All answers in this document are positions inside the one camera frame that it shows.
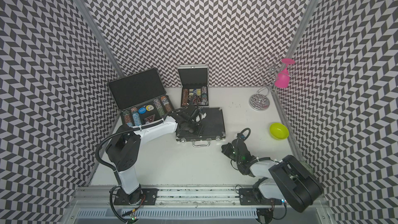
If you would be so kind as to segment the black textured poker case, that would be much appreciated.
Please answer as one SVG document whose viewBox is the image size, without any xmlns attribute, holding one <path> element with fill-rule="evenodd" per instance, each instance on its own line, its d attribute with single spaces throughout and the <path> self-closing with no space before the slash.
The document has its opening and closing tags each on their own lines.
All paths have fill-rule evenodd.
<svg viewBox="0 0 398 224">
<path fill-rule="evenodd" d="M 195 148 L 208 147 L 211 141 L 223 141 L 226 139 L 226 128 L 223 118 L 223 110 L 220 107 L 206 107 L 200 109 L 198 115 L 199 124 L 196 131 L 177 128 L 176 141 L 179 143 L 191 143 Z"/>
</svg>

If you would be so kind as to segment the small silver poker case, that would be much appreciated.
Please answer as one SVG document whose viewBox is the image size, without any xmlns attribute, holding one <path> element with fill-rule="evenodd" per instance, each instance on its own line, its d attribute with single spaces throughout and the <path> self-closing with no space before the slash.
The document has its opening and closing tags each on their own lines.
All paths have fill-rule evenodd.
<svg viewBox="0 0 398 224">
<path fill-rule="evenodd" d="M 181 65 L 177 68 L 182 84 L 181 106 L 209 107 L 208 66 L 205 64 Z"/>
</svg>

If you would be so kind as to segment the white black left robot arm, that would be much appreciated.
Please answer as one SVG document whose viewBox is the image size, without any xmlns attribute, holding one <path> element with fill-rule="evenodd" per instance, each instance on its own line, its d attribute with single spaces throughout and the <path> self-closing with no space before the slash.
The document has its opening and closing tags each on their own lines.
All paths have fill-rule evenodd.
<svg viewBox="0 0 398 224">
<path fill-rule="evenodd" d="M 199 135 L 202 132 L 201 121 L 199 107 L 187 105 L 149 124 L 133 127 L 124 124 L 117 133 L 98 144 L 95 158 L 114 172 L 118 186 L 125 194 L 133 195 L 141 187 L 135 172 L 140 147 L 170 133 L 186 131 Z"/>
</svg>

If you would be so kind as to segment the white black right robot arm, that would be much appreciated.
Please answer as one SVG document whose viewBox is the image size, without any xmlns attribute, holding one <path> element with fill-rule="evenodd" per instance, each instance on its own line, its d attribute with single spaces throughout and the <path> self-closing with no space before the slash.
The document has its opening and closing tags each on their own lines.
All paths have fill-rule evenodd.
<svg viewBox="0 0 398 224">
<path fill-rule="evenodd" d="M 323 194 L 319 180 L 296 157 L 287 155 L 281 161 L 255 157 L 245 140 L 239 134 L 231 143 L 222 145 L 221 152 L 235 163 L 240 174 L 259 179 L 252 186 L 258 202 L 275 199 L 302 213 Z"/>
</svg>

